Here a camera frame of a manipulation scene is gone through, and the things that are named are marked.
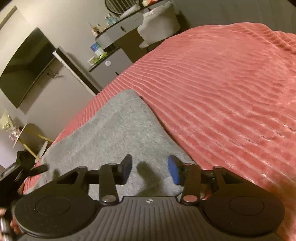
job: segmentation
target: silver screw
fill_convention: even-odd
[[[106,203],[114,202],[116,200],[116,197],[113,195],[106,195],[102,197],[102,201]]]
[[[198,198],[194,195],[186,195],[183,197],[183,200],[185,202],[196,202],[198,200]]]

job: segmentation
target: television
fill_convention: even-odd
[[[16,108],[54,59],[54,50],[52,43],[36,28],[8,62],[0,76],[0,89]]]

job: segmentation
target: white chair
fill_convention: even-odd
[[[165,5],[153,9],[153,13],[144,17],[143,24],[138,27],[138,33],[144,39],[139,48],[167,39],[180,30],[174,5],[167,2]]]

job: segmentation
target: blue gripper pad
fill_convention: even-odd
[[[174,155],[170,155],[168,158],[168,171],[173,178],[173,182],[176,185],[182,184],[182,171],[183,163]]]

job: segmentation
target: hand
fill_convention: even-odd
[[[0,217],[4,216],[5,212],[6,212],[6,209],[0,207]],[[14,232],[16,234],[22,234],[19,226],[17,225],[17,222],[15,220],[15,217],[13,217],[12,220],[10,221],[10,227],[12,228],[12,230],[14,230]],[[3,241],[2,234],[1,233],[0,233],[0,241]]]

